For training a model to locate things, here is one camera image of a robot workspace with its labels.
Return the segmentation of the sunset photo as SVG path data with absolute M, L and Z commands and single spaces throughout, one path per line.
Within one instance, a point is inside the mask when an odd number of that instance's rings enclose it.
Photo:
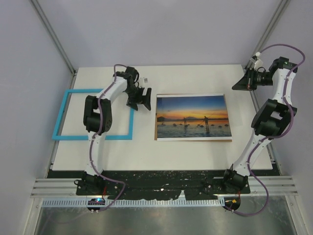
M 155 140 L 232 141 L 224 94 L 158 94 Z

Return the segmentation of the blue picture frame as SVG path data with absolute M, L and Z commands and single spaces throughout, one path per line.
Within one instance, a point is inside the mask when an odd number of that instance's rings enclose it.
M 85 94 L 85 93 L 99 93 L 102 89 L 67 89 L 64 93 L 61 107 L 57 116 L 55 127 L 52 134 L 52 140 L 54 141 L 88 141 L 88 135 L 77 135 L 77 136 L 66 136 L 59 135 L 61 121 L 65 114 L 65 108 L 67 100 L 70 94 Z M 134 129 L 134 109 L 130 109 L 129 126 L 127 135 L 107 135 L 106 140 L 109 141 L 125 141 L 133 139 L 133 129 Z

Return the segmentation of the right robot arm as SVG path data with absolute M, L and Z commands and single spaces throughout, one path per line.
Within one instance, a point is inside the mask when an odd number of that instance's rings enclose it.
M 254 116 L 249 142 L 240 157 L 225 171 L 221 181 L 225 192 L 237 193 L 246 187 L 251 168 L 260 153 L 290 126 L 297 112 L 291 102 L 291 87 L 296 73 L 295 63 L 288 58 L 279 57 L 273 61 L 268 71 L 249 68 L 232 87 L 238 91 L 254 91 L 258 86 L 273 86 L 274 96 Z

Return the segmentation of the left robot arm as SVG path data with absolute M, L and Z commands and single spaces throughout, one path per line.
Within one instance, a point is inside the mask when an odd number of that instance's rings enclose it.
M 86 193 L 99 195 L 104 191 L 106 181 L 121 184 L 121 181 L 103 176 L 104 141 L 112 126 L 112 104 L 122 93 L 127 94 L 126 105 L 131 110 L 138 110 L 143 105 L 151 110 L 151 88 L 139 85 L 139 72 L 134 67 L 125 66 L 124 71 L 117 71 L 115 65 L 112 82 L 97 95 L 88 95 L 85 99 L 83 125 L 88 133 L 89 160 L 78 189 Z

